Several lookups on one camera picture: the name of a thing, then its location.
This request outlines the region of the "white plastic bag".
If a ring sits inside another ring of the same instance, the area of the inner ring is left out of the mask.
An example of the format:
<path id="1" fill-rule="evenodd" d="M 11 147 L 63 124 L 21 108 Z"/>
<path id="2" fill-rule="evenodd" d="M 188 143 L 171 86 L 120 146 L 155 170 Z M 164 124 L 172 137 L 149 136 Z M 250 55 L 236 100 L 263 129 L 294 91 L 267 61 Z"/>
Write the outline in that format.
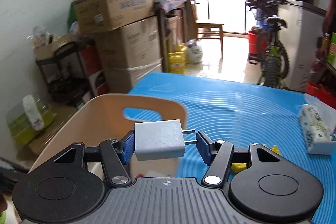
<path id="1" fill-rule="evenodd" d="M 191 39 L 187 42 L 186 58 L 189 64 L 199 64 L 202 62 L 203 50 L 197 45 L 196 39 Z"/>

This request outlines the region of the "green plastic container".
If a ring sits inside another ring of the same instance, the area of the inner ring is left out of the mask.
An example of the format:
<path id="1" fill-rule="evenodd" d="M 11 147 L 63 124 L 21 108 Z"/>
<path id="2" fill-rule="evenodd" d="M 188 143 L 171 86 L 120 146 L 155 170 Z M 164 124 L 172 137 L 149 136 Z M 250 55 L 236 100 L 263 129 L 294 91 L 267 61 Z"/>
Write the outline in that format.
<path id="1" fill-rule="evenodd" d="M 42 115 L 45 126 L 40 131 L 35 131 L 28 118 L 26 117 L 22 100 L 13 107 L 6 114 L 7 127 L 11 132 L 11 136 L 15 143 L 18 145 L 27 145 L 32 141 L 40 132 L 45 130 L 53 121 L 54 116 L 51 113 L 51 108 L 46 104 L 39 95 L 36 93 L 31 94 L 34 96 L 37 107 Z"/>

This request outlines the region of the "red plastic bucket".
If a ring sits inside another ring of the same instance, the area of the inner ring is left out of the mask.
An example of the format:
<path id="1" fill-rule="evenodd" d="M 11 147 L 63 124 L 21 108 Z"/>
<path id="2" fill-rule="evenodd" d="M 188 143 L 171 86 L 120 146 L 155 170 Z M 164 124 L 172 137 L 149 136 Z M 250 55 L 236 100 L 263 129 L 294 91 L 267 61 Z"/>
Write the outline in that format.
<path id="1" fill-rule="evenodd" d="M 247 38 L 248 38 L 250 54 L 258 54 L 259 50 L 261 52 L 265 52 L 266 47 L 267 47 L 266 38 L 261 39 L 261 43 L 259 44 L 259 46 L 257 45 L 257 35 L 254 34 L 252 31 L 248 31 Z"/>

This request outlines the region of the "red white appliance box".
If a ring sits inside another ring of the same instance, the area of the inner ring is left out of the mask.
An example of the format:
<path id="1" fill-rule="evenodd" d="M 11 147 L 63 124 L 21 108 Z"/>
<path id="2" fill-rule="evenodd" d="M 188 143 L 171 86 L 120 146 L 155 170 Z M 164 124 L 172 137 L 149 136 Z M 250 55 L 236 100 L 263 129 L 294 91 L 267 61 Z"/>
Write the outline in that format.
<path id="1" fill-rule="evenodd" d="M 86 78 L 89 80 L 93 95 L 100 96 L 109 93 L 105 74 L 102 69 L 96 46 L 87 46 L 81 52 Z"/>

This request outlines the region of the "white power adapter plug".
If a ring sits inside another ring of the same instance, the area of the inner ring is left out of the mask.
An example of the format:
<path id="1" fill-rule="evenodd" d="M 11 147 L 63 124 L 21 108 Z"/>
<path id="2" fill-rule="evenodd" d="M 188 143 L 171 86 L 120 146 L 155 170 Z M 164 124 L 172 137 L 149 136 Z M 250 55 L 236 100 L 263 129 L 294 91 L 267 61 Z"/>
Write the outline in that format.
<path id="1" fill-rule="evenodd" d="M 142 122 L 134 125 L 135 155 L 139 161 L 183 157 L 185 146 L 197 140 L 185 140 L 185 134 L 195 130 L 183 130 L 179 119 Z"/>

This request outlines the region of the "tall wrapped cardboard box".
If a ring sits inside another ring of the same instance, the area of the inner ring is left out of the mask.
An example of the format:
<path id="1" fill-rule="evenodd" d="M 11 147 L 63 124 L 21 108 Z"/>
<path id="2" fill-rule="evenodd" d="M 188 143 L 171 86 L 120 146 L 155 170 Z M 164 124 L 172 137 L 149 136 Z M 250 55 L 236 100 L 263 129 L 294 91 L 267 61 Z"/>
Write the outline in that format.
<path id="1" fill-rule="evenodd" d="M 112 32 L 96 33 L 94 40 L 112 93 L 128 93 L 149 73 L 162 71 L 155 16 Z"/>

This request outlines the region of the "green black bicycle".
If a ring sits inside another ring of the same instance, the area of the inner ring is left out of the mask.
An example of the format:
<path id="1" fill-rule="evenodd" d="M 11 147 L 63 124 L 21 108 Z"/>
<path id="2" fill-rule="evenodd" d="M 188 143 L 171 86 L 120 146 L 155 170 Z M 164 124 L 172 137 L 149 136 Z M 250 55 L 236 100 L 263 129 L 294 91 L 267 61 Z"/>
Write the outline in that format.
<path id="1" fill-rule="evenodd" d="M 256 51 L 248 55 L 248 62 L 260 65 L 261 75 L 258 85 L 283 89 L 284 79 L 289 73 L 289 57 L 279 32 L 288 28 L 287 22 L 278 17 L 277 11 L 286 0 L 245 0 L 245 5 L 253 12 L 257 24 L 252 27 L 256 35 Z"/>

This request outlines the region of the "blue silicone measuring mat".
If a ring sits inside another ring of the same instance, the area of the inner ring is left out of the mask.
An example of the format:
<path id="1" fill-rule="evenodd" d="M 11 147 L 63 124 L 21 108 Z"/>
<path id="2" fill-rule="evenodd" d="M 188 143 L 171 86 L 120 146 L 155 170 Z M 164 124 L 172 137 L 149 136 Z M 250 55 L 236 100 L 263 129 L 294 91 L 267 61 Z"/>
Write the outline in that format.
<path id="1" fill-rule="evenodd" d="M 131 94 L 180 102 L 188 129 L 236 147 L 250 143 L 276 145 L 281 155 L 315 175 L 323 184 L 323 200 L 315 223 L 335 223 L 335 156 L 306 151 L 298 114 L 306 102 L 301 93 L 196 76 L 150 73 Z"/>

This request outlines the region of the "wooden chair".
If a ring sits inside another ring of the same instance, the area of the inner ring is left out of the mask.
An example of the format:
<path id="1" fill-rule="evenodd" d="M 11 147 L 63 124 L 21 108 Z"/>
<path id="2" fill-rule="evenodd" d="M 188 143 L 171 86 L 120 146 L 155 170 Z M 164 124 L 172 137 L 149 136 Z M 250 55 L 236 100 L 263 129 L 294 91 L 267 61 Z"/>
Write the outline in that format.
<path id="1" fill-rule="evenodd" d="M 214 23 L 209 19 L 198 19 L 197 16 L 197 2 L 195 0 L 188 0 L 191 6 L 192 19 L 191 19 L 191 38 L 192 39 L 210 39 L 211 36 L 215 36 L 220 41 L 221 58 L 223 58 L 223 23 Z"/>

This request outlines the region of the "yellow toy piece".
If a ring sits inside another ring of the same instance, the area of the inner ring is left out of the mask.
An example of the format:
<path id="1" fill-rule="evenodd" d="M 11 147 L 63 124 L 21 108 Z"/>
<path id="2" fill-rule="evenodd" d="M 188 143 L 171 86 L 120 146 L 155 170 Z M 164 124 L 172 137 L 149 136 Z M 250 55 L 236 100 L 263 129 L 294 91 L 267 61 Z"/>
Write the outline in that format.
<path id="1" fill-rule="evenodd" d="M 281 155 L 281 152 L 276 145 L 274 145 L 270 150 L 275 152 L 278 155 Z M 234 174 L 237 174 L 237 173 L 245 170 L 246 168 L 247 168 L 246 163 L 232 163 L 232 165 L 231 165 L 231 171 Z"/>

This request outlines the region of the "yellow detergent jug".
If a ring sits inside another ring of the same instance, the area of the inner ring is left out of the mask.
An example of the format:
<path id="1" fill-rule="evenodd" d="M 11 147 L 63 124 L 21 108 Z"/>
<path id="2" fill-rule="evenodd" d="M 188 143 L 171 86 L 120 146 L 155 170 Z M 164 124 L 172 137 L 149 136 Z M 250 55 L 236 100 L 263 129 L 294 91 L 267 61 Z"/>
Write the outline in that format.
<path id="1" fill-rule="evenodd" d="M 186 51 L 187 47 L 185 44 L 178 46 L 176 52 L 170 52 L 168 54 L 169 58 L 169 72 L 184 75 L 186 68 Z"/>

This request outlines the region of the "white chest freezer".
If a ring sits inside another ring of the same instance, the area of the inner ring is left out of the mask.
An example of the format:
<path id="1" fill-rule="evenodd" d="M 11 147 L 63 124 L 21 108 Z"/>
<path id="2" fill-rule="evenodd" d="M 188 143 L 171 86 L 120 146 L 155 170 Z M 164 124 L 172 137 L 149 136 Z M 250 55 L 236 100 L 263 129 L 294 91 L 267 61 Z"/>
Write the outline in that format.
<path id="1" fill-rule="evenodd" d="M 288 54 L 289 72 L 284 83 L 290 90 L 306 89 L 325 13 L 319 7 L 295 0 L 287 0 L 278 7 L 278 16 L 287 23 L 287 28 L 279 32 L 279 39 Z"/>

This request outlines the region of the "open cardboard box on top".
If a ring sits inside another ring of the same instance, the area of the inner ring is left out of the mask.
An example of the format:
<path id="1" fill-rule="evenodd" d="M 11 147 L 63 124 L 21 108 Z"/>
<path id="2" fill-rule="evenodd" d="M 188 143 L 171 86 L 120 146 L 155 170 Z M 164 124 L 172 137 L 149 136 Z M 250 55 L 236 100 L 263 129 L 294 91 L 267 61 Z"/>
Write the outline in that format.
<path id="1" fill-rule="evenodd" d="M 153 0 L 73 0 L 83 35 L 114 31 L 153 15 Z"/>

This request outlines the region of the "brown cardboard box on floor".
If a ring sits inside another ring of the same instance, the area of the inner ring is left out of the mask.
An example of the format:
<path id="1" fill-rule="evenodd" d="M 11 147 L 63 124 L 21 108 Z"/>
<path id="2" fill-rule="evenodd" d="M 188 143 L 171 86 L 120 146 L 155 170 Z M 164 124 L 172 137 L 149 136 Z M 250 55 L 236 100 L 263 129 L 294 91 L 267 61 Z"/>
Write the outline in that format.
<path id="1" fill-rule="evenodd" d="M 77 108 L 72 106 L 58 103 L 52 103 L 50 106 L 54 121 L 28 144 L 35 155 L 40 155 L 58 131 L 77 113 Z"/>

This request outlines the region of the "white tissue pack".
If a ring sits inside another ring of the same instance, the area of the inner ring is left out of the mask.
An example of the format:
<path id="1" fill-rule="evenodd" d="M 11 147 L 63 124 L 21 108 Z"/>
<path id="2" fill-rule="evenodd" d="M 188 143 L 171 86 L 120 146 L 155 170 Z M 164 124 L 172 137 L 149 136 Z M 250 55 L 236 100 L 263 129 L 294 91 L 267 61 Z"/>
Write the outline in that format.
<path id="1" fill-rule="evenodd" d="M 298 115 L 308 154 L 330 156 L 335 152 L 335 131 L 317 110 L 304 104 Z"/>

